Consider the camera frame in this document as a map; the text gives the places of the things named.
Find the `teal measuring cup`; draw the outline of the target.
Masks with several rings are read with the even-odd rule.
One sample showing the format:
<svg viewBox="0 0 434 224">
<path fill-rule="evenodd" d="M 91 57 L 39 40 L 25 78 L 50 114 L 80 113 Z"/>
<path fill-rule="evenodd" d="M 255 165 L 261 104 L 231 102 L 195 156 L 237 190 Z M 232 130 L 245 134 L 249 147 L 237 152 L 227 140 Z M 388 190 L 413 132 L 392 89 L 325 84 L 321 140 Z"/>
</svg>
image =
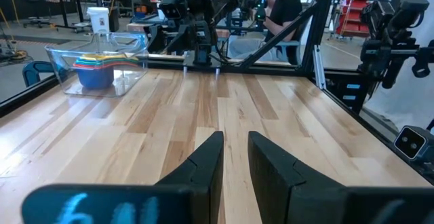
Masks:
<svg viewBox="0 0 434 224">
<path fill-rule="evenodd" d="M 76 60 L 75 64 L 78 65 L 108 65 L 111 63 L 137 63 L 137 60 L 121 60 L 121 59 L 111 59 L 111 60 Z"/>
</svg>

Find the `red measuring cup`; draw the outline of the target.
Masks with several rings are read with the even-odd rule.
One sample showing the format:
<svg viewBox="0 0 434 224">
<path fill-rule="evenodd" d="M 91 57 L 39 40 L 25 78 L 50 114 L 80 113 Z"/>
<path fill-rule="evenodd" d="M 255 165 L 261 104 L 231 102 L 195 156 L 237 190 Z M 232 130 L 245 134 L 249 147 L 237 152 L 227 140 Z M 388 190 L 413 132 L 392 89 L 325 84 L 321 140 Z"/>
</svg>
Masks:
<svg viewBox="0 0 434 224">
<path fill-rule="evenodd" d="M 113 68 L 113 69 L 133 69 L 133 68 L 139 68 L 141 69 L 142 67 L 137 66 L 137 65 L 133 65 L 130 63 L 115 63 L 115 64 L 109 64 L 109 65 L 102 65 L 102 66 L 90 66 L 90 65 L 73 65 L 74 69 L 84 69 L 84 70 L 100 70 L 100 69 L 108 69 L 108 68 Z"/>
</svg>

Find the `red shelf rack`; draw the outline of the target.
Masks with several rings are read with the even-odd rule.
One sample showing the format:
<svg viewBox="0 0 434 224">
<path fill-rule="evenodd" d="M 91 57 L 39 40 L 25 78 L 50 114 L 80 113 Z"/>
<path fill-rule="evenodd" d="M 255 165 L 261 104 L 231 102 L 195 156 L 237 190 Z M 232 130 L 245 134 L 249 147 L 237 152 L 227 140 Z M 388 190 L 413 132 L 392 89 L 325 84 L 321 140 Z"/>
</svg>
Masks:
<svg viewBox="0 0 434 224">
<path fill-rule="evenodd" d="M 369 28 L 361 22 L 361 12 L 368 0 L 344 0 L 335 33 L 343 37 L 368 37 Z"/>
</svg>

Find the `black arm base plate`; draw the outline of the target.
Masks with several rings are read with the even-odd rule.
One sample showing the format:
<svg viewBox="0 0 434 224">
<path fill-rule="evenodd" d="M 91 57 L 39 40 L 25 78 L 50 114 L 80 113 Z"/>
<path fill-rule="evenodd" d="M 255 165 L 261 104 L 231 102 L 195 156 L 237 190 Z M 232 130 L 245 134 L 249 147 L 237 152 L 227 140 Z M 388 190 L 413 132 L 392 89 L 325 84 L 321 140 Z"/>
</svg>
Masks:
<svg viewBox="0 0 434 224">
<path fill-rule="evenodd" d="M 207 52 L 199 51 L 196 54 L 195 51 L 188 51 L 183 66 L 187 69 L 212 70 L 219 69 L 221 64 L 215 58 L 211 58 Z"/>
</svg>

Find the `yellow measuring cup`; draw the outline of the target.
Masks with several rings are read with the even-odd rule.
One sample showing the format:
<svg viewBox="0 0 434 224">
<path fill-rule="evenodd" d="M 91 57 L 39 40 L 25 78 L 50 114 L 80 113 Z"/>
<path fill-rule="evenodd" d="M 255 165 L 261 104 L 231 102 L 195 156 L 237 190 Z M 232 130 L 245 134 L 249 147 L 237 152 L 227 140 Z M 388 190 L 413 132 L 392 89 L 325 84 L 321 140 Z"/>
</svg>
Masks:
<svg viewBox="0 0 434 224">
<path fill-rule="evenodd" d="M 138 58 L 134 56 L 126 56 L 125 54 L 118 55 L 99 55 L 99 54 L 84 54 L 80 57 L 84 60 L 108 60 L 108 59 L 121 59 L 121 60 L 135 60 Z"/>
</svg>

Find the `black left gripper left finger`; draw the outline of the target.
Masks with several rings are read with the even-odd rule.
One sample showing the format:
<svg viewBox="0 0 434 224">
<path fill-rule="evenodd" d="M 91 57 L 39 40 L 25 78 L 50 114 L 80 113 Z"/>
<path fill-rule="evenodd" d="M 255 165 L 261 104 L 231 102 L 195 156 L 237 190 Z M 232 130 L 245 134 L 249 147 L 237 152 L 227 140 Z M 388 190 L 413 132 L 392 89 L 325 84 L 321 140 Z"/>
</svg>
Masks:
<svg viewBox="0 0 434 224">
<path fill-rule="evenodd" d="M 217 224 L 224 134 L 214 132 L 154 185 L 51 184 L 28 194 L 24 224 Z"/>
</svg>

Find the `clear plastic basket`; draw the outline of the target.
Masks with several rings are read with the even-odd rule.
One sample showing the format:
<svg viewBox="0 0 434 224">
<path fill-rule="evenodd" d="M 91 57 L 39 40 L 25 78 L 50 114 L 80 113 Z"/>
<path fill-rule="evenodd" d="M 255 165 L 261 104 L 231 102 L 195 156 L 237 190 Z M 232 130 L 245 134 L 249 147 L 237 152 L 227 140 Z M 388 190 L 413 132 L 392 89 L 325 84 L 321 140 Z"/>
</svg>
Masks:
<svg viewBox="0 0 434 224">
<path fill-rule="evenodd" d="M 70 95 L 118 97 L 126 94 L 147 72 L 147 61 L 139 57 L 147 53 L 147 36 L 140 33 L 96 33 L 91 41 L 75 48 L 45 48 L 62 91 Z M 88 90 L 79 82 L 76 60 L 84 54 L 134 56 L 139 59 L 133 69 L 113 69 L 114 81 L 107 89 Z"/>
</svg>

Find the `white bucket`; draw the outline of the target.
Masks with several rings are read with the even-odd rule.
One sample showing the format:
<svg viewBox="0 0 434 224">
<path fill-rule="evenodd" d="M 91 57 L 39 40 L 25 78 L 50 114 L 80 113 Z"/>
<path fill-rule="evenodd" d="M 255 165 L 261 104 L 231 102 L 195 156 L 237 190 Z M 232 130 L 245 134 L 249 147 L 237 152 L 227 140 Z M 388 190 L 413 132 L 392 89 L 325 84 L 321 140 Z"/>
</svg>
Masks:
<svg viewBox="0 0 434 224">
<path fill-rule="evenodd" d="M 87 15 L 90 17 L 92 30 L 96 33 L 109 33 L 109 9 L 106 7 L 89 7 Z"/>
</svg>

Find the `green measuring cup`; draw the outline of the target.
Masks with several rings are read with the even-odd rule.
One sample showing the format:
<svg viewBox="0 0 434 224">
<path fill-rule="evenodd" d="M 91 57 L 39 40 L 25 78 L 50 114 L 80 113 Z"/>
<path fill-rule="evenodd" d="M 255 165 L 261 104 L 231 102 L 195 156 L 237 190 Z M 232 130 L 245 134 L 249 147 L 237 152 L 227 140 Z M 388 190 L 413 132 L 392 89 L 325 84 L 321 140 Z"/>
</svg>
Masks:
<svg viewBox="0 0 434 224">
<path fill-rule="evenodd" d="M 76 62 L 139 62 L 137 58 L 106 58 L 106 59 L 89 59 L 89 58 L 78 58 Z"/>
</svg>

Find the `person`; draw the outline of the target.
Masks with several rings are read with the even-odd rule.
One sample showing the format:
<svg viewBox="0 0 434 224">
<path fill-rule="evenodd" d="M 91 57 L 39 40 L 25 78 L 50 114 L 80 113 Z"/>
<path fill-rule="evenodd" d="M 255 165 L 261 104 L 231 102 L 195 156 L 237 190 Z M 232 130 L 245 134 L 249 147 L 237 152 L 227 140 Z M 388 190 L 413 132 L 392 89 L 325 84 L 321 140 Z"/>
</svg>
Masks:
<svg viewBox="0 0 434 224">
<path fill-rule="evenodd" d="M 265 37 L 238 38 L 229 45 L 229 56 L 244 59 L 252 55 L 259 48 L 289 26 L 302 11 L 301 0 L 267 0 L 264 26 L 268 30 Z"/>
</svg>

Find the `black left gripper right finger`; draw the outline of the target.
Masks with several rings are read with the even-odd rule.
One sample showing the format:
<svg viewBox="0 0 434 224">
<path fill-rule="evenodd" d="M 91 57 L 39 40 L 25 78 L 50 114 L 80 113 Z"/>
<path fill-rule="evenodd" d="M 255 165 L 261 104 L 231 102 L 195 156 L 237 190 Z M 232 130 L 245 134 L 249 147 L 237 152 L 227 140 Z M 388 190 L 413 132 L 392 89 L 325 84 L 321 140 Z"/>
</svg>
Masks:
<svg viewBox="0 0 434 224">
<path fill-rule="evenodd" d="M 263 224 L 434 224 L 434 188 L 347 187 L 255 131 L 248 157 Z"/>
</svg>

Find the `office chair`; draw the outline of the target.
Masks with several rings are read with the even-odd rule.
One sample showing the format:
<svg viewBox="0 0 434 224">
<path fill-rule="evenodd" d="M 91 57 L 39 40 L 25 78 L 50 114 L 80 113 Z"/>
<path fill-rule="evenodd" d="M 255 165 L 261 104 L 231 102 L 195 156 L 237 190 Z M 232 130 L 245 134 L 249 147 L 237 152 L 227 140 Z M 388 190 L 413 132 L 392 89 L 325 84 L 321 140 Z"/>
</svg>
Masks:
<svg viewBox="0 0 434 224">
<path fill-rule="evenodd" d="M 49 26 L 51 24 L 48 18 L 41 17 L 38 10 L 38 7 L 40 5 L 43 5 L 46 2 L 46 0 L 23 0 L 23 1 L 28 3 L 34 11 L 34 15 L 28 17 L 27 21 L 22 24 L 24 28 L 27 28 L 29 25 L 42 28 L 43 25 Z"/>
</svg>

